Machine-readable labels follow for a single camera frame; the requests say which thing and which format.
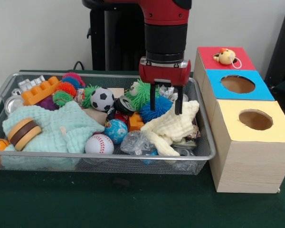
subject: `yellow box top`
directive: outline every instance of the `yellow box top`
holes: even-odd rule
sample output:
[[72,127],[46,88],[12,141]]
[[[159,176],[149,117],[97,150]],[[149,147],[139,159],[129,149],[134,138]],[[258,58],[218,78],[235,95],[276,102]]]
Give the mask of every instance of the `yellow box top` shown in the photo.
[[277,101],[218,100],[233,141],[285,143],[285,115]]

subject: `blue spiky ball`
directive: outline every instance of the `blue spiky ball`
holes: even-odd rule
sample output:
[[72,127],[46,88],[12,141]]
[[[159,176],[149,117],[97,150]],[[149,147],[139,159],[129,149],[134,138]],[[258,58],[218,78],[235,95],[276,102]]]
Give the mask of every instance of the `blue spiky ball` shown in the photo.
[[62,79],[62,82],[71,83],[74,86],[75,90],[80,88],[80,83],[79,83],[79,81],[76,78],[65,77],[64,79]]
[[141,108],[141,111],[139,113],[143,122],[147,123],[152,119],[156,119],[164,115],[167,111],[171,109],[172,104],[173,103],[167,98],[160,96],[155,99],[155,111],[151,111],[150,102],[148,102]]

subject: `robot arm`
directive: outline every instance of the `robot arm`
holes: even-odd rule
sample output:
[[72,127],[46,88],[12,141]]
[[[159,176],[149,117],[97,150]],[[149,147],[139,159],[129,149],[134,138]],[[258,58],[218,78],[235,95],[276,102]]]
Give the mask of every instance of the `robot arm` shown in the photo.
[[98,3],[137,3],[145,22],[146,57],[139,65],[143,82],[151,84],[151,109],[155,109],[156,85],[178,89],[175,113],[182,113],[182,88],[186,85],[191,63],[184,60],[189,10],[192,0],[90,0]]

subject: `yellow duck toy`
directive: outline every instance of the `yellow duck toy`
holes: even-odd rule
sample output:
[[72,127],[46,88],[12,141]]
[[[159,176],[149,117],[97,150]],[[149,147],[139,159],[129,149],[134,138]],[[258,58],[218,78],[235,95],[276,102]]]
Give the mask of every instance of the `yellow duck toy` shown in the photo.
[[219,54],[216,54],[213,59],[224,65],[230,65],[236,58],[236,53],[230,49],[222,48]]

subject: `purple toy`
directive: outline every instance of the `purple toy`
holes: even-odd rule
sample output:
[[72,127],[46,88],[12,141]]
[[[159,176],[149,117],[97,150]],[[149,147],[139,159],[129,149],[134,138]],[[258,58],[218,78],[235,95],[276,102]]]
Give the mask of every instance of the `purple toy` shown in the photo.
[[42,101],[38,102],[36,105],[44,109],[50,110],[50,111],[59,109],[59,107],[56,104],[54,104],[52,95],[44,98]]

